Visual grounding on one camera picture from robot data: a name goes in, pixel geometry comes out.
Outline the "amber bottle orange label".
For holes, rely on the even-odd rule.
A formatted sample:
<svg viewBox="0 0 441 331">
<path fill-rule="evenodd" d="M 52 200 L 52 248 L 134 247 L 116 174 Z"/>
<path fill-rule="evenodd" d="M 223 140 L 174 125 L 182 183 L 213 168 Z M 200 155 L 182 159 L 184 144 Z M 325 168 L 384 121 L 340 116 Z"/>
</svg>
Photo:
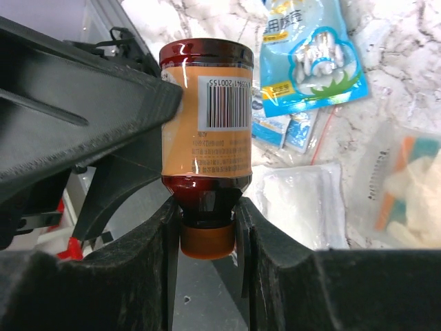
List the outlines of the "amber bottle orange label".
<svg viewBox="0 0 441 331">
<path fill-rule="evenodd" d="M 252 181 L 254 54 L 223 39 L 163 46 L 161 77 L 183 90 L 162 127 L 161 180 L 182 210 L 182 252 L 220 259 L 236 243 L 234 206 Z"/>
</svg>

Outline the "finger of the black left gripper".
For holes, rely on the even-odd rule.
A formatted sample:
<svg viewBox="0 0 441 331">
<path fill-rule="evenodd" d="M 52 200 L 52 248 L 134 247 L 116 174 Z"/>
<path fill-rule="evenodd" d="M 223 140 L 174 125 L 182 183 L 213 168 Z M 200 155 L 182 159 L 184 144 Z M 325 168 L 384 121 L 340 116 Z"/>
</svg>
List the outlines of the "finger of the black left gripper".
<svg viewBox="0 0 441 331">
<path fill-rule="evenodd" d="M 1 200 L 171 119 L 177 85 L 1 20 Z"/>
<path fill-rule="evenodd" d="M 116 218 L 129 222 L 123 229 L 148 218 L 169 197 L 160 176 L 161 129 L 157 127 L 97 162 L 72 236 L 79 241 L 97 238 L 120 206 L 128 213 Z"/>
</svg>

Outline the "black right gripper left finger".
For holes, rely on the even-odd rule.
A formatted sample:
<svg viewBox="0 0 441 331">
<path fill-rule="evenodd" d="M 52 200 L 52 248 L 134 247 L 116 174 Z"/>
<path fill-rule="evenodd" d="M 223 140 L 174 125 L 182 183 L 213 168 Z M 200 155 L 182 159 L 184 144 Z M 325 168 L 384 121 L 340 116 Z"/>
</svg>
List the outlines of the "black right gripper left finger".
<svg viewBox="0 0 441 331">
<path fill-rule="evenodd" d="M 1 253 L 2 330 L 170 330 L 178 257 L 178 207 L 81 261 L 38 250 Z"/>
</svg>

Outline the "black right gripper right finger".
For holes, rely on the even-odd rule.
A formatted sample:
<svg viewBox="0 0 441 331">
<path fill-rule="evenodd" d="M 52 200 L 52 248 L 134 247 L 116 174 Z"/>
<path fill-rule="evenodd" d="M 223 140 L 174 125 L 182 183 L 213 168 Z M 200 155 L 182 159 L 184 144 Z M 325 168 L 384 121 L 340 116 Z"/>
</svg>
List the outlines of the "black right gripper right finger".
<svg viewBox="0 0 441 331">
<path fill-rule="evenodd" d="M 235 209 L 251 330 L 439 330 L 438 250 L 318 250 Z"/>
</svg>

